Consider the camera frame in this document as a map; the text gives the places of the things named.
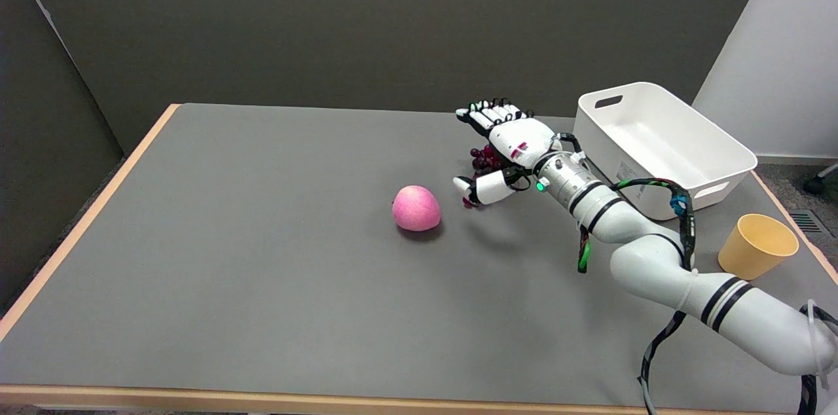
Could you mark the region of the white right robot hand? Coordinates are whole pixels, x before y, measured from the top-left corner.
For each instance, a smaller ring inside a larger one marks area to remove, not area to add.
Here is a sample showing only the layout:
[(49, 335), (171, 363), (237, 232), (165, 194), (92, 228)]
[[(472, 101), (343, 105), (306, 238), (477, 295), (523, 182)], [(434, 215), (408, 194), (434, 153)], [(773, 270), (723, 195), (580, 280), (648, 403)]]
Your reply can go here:
[(539, 159), (559, 150), (560, 134), (516, 107), (506, 97), (482, 99), (457, 109), (455, 116), (481, 135), (486, 146), (472, 152), (473, 176), (457, 176), (453, 185), (471, 207), (500, 202), (524, 191)]

